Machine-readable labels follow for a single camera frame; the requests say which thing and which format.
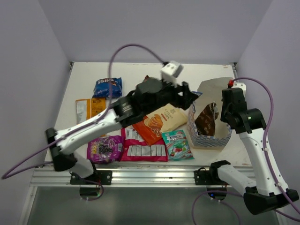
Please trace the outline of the blue checkered paper bag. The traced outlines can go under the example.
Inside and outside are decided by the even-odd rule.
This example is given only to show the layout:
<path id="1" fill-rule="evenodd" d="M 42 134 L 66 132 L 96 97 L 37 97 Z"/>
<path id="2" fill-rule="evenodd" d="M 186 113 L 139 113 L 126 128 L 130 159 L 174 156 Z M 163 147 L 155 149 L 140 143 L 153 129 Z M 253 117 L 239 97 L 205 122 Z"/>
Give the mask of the blue checkered paper bag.
<path id="1" fill-rule="evenodd" d="M 230 77 L 206 80 L 200 83 L 195 94 L 198 99 L 188 110 L 187 130 L 191 145 L 196 149 L 222 150 L 228 144 L 232 130 L 220 120 L 222 90 Z"/>

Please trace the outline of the brown sea salt chip bag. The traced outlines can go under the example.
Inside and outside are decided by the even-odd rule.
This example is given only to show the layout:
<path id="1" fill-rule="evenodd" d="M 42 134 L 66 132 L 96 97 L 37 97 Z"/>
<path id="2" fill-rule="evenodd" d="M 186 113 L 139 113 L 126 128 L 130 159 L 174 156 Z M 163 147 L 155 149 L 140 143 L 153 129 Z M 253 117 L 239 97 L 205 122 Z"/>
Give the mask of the brown sea salt chip bag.
<path id="1" fill-rule="evenodd" d="M 215 102 L 209 103 L 195 120 L 198 135 L 214 136 L 219 112 Z"/>

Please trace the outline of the orange cream cassava chips bag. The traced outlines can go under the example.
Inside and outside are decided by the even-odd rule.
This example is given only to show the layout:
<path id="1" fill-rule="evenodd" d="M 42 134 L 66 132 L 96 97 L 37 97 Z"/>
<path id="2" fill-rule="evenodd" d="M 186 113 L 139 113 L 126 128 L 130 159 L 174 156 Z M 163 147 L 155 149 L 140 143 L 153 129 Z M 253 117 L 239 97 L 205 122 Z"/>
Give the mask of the orange cream cassava chips bag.
<path id="1" fill-rule="evenodd" d="M 187 117 L 181 109 L 167 104 L 144 116 L 142 121 L 132 127 L 148 145 L 153 145 L 162 139 L 163 133 L 174 131 L 186 122 Z"/>

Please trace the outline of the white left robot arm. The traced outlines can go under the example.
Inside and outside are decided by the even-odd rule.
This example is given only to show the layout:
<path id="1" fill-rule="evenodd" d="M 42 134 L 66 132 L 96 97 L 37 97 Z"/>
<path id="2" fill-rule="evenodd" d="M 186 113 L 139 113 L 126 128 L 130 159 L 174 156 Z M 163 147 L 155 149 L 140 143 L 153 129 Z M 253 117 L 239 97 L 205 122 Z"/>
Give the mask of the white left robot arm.
<path id="1" fill-rule="evenodd" d="M 136 124 L 167 104 L 186 110 L 198 97 L 189 89 L 187 82 L 178 85 L 148 78 L 100 114 L 64 130 L 47 129 L 45 135 L 55 171 L 71 171 L 85 183 L 94 183 L 98 177 L 96 168 L 91 161 L 76 154 L 79 147 L 102 135 Z"/>

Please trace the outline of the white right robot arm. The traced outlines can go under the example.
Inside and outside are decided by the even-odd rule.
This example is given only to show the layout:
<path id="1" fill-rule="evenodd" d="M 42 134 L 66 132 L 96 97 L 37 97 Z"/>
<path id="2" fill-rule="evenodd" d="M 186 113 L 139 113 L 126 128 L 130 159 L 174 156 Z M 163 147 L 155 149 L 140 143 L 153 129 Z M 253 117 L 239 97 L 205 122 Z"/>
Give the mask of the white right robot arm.
<path id="1" fill-rule="evenodd" d="M 261 111 L 247 108 L 241 88 L 222 90 L 221 121 L 229 124 L 239 135 L 252 164 L 255 180 L 222 160 L 210 165 L 210 181 L 214 184 L 223 181 L 231 185 L 242 195 L 247 209 L 253 215 L 299 200 L 298 192 L 290 189 L 281 176 L 267 138 L 263 136 L 266 123 Z"/>

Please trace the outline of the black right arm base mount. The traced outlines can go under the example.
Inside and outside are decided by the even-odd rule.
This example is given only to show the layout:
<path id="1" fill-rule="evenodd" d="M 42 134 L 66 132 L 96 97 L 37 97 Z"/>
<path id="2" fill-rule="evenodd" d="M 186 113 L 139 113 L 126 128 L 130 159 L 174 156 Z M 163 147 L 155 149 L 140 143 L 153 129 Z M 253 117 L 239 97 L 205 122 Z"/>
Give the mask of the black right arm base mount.
<path id="1" fill-rule="evenodd" d="M 217 169 L 210 167 L 208 170 L 201 167 L 194 171 L 194 181 L 196 185 L 225 185 L 226 182 L 218 177 Z"/>

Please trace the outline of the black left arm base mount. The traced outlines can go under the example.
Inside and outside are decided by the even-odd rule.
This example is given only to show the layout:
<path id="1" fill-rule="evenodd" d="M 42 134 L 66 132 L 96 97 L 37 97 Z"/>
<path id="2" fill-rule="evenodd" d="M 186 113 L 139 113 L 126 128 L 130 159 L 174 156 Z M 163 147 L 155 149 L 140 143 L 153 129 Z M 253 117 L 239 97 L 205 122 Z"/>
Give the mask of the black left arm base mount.
<path id="1" fill-rule="evenodd" d="M 113 172 L 110 170 L 96 170 L 94 174 L 87 178 L 81 178 L 78 174 L 71 174 L 71 185 L 111 185 Z"/>

